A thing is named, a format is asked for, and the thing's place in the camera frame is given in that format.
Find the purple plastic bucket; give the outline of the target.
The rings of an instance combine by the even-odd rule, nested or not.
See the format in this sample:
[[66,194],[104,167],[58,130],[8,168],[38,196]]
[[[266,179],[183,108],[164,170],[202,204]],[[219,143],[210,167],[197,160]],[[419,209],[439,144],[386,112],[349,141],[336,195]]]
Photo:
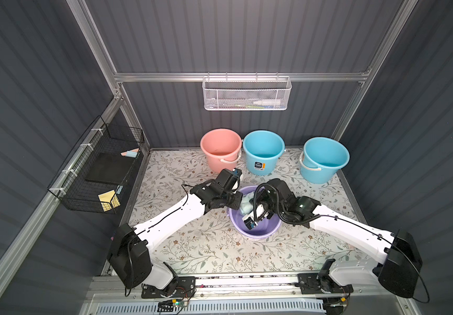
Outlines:
[[[255,191],[256,186],[247,186],[238,190],[238,192],[248,194]],[[273,235],[282,225],[280,218],[277,215],[273,215],[270,219],[265,217],[258,225],[252,230],[248,230],[246,225],[242,221],[243,215],[239,210],[228,208],[229,216],[234,227],[244,236],[254,239],[264,239]]]

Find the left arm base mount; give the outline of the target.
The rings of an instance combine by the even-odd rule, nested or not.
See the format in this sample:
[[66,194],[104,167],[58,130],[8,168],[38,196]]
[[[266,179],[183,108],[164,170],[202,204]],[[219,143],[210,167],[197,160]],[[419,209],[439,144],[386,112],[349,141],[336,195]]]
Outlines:
[[142,299],[189,297],[196,289],[195,276],[178,276],[166,263],[153,264],[142,282]]

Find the black box in basket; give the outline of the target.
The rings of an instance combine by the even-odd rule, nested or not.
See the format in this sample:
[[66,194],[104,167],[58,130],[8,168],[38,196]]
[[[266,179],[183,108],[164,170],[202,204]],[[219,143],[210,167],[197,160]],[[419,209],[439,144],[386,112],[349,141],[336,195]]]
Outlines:
[[129,179],[135,158],[120,154],[100,153],[87,171],[87,182],[105,185],[120,185]]

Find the yellow sticky note pad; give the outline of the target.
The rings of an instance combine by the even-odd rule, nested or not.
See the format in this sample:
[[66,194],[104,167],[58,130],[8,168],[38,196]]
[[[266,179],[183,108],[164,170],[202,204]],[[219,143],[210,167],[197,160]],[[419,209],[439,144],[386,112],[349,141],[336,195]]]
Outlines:
[[111,211],[121,205],[114,190],[98,195],[98,199],[104,212]]

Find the blue bucket white handle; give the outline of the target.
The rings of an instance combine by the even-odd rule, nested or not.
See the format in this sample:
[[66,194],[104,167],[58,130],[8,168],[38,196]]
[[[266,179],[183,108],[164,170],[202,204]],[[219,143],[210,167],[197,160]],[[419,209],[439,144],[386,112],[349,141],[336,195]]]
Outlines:
[[314,137],[306,141],[299,156],[303,178],[313,184],[325,184],[350,161],[347,148],[336,140]]

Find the white ventilation grille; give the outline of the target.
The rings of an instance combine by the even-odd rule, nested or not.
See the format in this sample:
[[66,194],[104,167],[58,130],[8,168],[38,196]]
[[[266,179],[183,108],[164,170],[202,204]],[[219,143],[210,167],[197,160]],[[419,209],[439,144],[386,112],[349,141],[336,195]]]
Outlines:
[[157,302],[101,303],[93,314],[325,314],[324,302],[316,299],[192,300],[184,308],[167,310]]

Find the blue bucket with label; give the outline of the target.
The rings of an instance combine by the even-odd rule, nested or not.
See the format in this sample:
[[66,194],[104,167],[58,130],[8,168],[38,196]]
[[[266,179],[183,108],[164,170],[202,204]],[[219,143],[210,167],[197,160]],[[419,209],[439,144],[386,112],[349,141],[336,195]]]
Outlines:
[[254,175],[264,176],[273,172],[282,154],[285,142],[272,131],[252,131],[243,139],[247,169]]

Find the pink plastic bucket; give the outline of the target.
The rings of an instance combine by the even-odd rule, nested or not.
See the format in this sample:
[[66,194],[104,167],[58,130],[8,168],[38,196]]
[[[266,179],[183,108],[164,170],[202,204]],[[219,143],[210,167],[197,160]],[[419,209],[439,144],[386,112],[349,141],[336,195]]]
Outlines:
[[209,168],[220,173],[223,169],[233,170],[242,156],[242,139],[231,129],[214,129],[200,141]]

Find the pastel card in basket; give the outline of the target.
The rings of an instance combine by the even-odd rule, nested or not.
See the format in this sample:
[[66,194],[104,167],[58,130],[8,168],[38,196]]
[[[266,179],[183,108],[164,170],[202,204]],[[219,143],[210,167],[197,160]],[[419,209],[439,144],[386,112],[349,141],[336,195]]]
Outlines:
[[139,148],[135,148],[126,152],[121,152],[121,155],[127,158],[136,158],[139,153]]

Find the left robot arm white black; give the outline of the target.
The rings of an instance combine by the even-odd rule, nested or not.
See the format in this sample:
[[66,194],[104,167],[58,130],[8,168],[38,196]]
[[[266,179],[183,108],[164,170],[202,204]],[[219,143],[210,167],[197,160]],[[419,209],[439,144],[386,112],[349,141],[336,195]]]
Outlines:
[[162,290],[170,296],[179,277],[167,263],[152,261],[151,252],[186,224],[211,210],[238,209],[243,194],[238,191],[242,170],[223,169],[211,180],[193,186],[185,197],[168,210],[134,227],[127,223],[114,232],[107,260],[128,293],[139,285]]

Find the white spray bottle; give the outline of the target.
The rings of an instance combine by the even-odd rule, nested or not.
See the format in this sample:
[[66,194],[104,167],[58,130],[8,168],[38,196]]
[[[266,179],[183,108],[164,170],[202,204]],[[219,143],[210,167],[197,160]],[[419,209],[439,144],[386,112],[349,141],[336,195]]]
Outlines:
[[260,107],[267,107],[267,108],[275,108],[278,106],[281,106],[281,100],[280,99],[263,99],[263,100],[257,100],[253,102],[254,106],[260,106]]

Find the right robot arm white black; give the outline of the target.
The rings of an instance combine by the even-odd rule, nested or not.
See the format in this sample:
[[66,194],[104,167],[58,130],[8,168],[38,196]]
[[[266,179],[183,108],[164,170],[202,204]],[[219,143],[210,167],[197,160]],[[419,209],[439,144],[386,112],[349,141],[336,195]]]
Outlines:
[[412,299],[417,284],[423,282],[422,259],[406,231],[394,234],[350,219],[318,200],[295,196],[278,178],[259,185],[252,203],[253,220],[246,224],[249,228],[276,215],[283,223],[325,232],[367,254],[357,262],[328,259],[316,277],[318,287],[326,293],[354,284],[380,284],[396,296]]

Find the light green cloth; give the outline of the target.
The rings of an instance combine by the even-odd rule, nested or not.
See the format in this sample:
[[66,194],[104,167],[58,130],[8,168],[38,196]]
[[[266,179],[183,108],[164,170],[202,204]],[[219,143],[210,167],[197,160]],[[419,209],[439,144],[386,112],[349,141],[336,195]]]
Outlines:
[[239,212],[245,216],[250,215],[253,212],[253,203],[251,202],[254,198],[255,192],[252,191],[248,194],[244,194],[241,200],[241,204],[239,207]]

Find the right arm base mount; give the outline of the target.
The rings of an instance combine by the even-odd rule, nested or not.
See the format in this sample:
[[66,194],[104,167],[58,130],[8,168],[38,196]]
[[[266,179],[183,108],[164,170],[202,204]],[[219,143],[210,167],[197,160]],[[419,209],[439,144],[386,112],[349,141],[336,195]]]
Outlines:
[[331,294],[343,293],[345,295],[354,291],[352,285],[340,286],[330,276],[330,269],[335,259],[327,259],[318,272],[304,272],[297,275],[293,285],[301,290],[302,294]]

